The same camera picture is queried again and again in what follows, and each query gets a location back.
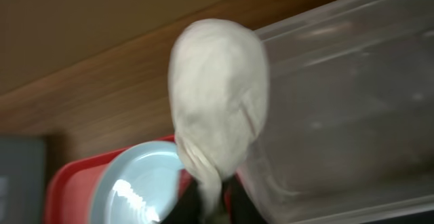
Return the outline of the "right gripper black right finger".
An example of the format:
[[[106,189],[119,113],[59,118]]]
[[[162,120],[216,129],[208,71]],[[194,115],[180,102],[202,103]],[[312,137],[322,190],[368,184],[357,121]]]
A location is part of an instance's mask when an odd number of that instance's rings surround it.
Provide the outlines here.
[[[247,195],[237,175],[223,183],[224,207],[230,224],[267,224]]]

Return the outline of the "white paper napkin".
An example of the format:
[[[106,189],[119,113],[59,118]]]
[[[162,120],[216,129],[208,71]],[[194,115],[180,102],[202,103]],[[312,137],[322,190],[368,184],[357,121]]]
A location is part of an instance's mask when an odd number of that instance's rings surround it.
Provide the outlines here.
[[[217,208],[264,128],[269,62],[258,36],[229,20],[199,20],[177,38],[168,90],[178,155],[199,183],[203,215]]]

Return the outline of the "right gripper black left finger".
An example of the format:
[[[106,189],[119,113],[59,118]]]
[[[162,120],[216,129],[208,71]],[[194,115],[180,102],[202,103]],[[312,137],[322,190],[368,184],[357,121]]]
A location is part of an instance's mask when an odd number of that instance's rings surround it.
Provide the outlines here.
[[[196,180],[192,180],[168,216],[160,224],[201,224],[202,200]]]

